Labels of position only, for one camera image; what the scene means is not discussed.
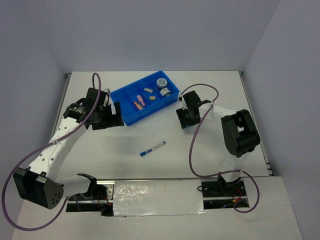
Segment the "orange translucent case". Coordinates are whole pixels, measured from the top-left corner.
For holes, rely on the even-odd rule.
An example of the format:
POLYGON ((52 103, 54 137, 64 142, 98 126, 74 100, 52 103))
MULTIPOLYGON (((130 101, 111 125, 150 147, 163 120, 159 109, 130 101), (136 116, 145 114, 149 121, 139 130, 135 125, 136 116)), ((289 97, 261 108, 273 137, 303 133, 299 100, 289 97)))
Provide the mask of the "orange translucent case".
POLYGON ((144 109, 144 108, 143 108, 139 103, 137 103, 136 101, 134 101, 133 104, 135 105, 135 107, 136 107, 139 111, 141 111, 141 110, 144 109))

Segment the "pink translucent case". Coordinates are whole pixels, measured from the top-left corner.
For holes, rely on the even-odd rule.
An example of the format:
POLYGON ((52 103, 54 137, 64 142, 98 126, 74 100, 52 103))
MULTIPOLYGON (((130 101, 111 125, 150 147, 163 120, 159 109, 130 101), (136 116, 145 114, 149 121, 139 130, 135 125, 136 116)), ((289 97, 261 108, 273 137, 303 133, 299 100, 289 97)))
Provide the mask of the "pink translucent case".
POLYGON ((136 98, 137 98, 137 100, 140 102, 140 104, 141 104, 143 107, 146 106, 146 103, 145 103, 145 101, 144 101, 144 99, 142 98, 141 95, 137 95, 136 98))

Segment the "blue white marker pen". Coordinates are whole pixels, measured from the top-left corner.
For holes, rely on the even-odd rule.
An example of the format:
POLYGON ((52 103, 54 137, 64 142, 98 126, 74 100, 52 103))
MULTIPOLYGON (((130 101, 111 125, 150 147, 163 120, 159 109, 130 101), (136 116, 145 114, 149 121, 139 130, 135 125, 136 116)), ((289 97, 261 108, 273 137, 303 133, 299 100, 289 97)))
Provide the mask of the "blue white marker pen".
POLYGON ((147 149, 147 150, 145 150, 145 151, 141 152, 141 153, 140 153, 140 156, 141 156, 141 157, 143 157, 143 156, 145 156, 145 155, 149 154, 150 152, 155 151, 155 150, 157 150, 157 149, 161 148, 161 147, 162 147, 162 146, 164 146, 165 144, 166 144, 166 142, 165 142, 165 141, 161 141, 160 143, 158 143, 158 144, 156 144, 156 145, 152 146, 151 148, 149 148, 149 149, 147 149))

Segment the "blue slime jar printed lid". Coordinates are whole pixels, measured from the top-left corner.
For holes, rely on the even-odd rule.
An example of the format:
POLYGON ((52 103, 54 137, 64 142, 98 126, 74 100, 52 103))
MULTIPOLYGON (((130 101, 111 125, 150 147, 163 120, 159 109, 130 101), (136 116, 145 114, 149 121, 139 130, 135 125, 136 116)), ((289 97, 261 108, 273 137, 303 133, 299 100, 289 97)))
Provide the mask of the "blue slime jar printed lid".
POLYGON ((168 86, 168 80, 166 78, 158 78, 156 80, 156 86, 158 89, 164 89, 168 86))

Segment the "grey eraser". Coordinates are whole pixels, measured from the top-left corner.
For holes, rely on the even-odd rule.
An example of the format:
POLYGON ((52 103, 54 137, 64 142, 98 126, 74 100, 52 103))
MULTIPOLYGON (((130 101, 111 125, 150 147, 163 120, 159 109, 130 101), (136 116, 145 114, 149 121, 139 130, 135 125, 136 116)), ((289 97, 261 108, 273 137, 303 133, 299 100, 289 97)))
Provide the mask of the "grey eraser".
POLYGON ((153 90, 150 89, 150 88, 148 88, 148 87, 145 87, 143 90, 146 91, 146 92, 148 92, 148 93, 153 93, 153 90))

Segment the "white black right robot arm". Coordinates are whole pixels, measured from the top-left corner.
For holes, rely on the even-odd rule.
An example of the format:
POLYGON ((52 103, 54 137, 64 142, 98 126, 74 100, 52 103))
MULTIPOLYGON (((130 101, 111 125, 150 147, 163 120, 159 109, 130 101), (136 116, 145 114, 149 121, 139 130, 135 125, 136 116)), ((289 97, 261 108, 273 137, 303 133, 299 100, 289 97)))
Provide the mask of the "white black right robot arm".
POLYGON ((246 157, 261 143, 250 112, 246 109, 230 110, 215 105, 213 101, 201 100, 194 90, 189 92, 184 90, 178 100, 182 103, 182 108, 176 110, 181 128, 196 126, 188 153, 190 171, 196 177, 203 179, 217 177, 218 192, 223 196, 230 195, 240 182, 246 157), (221 127, 224 148, 230 156, 229 160, 222 160, 224 166, 217 173, 208 175, 196 173, 192 164, 193 147, 205 120, 221 127))

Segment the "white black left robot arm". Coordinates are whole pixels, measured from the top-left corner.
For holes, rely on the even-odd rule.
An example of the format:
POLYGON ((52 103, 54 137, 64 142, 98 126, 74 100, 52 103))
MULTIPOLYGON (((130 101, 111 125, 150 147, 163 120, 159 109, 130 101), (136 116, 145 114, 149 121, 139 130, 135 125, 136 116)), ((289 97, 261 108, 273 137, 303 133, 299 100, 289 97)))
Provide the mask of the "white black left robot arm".
POLYGON ((51 210, 63 198, 81 194, 91 200, 100 191, 106 191, 97 184, 96 177, 87 173, 78 173, 69 179, 58 179, 58 173, 75 143, 89 128, 104 130, 123 126, 120 103, 111 104, 110 93, 109 89, 98 91, 90 87, 85 98, 66 108, 49 147, 26 168, 18 167, 14 171, 13 179, 22 199, 51 210))

